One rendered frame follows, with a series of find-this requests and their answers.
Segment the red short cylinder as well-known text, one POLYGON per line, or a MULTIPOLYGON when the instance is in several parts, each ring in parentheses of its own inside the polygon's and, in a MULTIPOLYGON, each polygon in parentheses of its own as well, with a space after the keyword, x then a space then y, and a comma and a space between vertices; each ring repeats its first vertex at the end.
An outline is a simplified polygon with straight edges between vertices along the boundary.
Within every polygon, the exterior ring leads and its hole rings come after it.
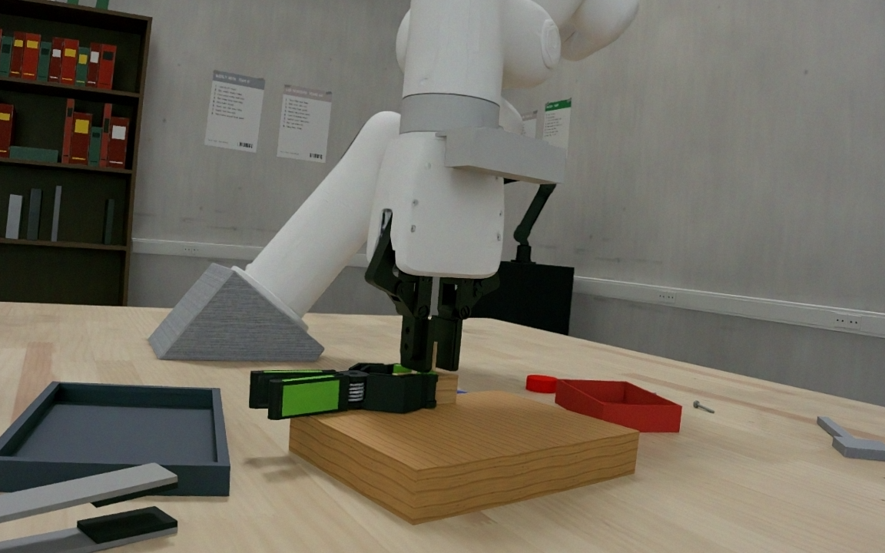
POLYGON ((552 376, 529 375, 526 379, 527 391, 540 393, 555 393, 556 378, 552 376))

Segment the red shallow tray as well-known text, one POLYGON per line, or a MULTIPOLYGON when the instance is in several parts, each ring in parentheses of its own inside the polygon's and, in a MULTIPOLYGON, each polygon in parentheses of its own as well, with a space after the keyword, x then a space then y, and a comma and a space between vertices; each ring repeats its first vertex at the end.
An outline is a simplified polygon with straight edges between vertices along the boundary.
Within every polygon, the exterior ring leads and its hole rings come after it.
POLYGON ((679 432, 681 424, 682 406, 626 381, 556 379, 555 403, 640 432, 679 432))

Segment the flat wooden board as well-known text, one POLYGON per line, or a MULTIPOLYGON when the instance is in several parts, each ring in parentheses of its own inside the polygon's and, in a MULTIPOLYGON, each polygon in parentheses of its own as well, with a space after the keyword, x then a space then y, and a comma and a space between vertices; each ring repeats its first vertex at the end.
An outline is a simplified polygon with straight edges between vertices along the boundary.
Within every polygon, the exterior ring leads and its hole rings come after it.
POLYGON ((289 449, 411 525, 635 474, 640 431, 503 391, 290 418, 289 449))

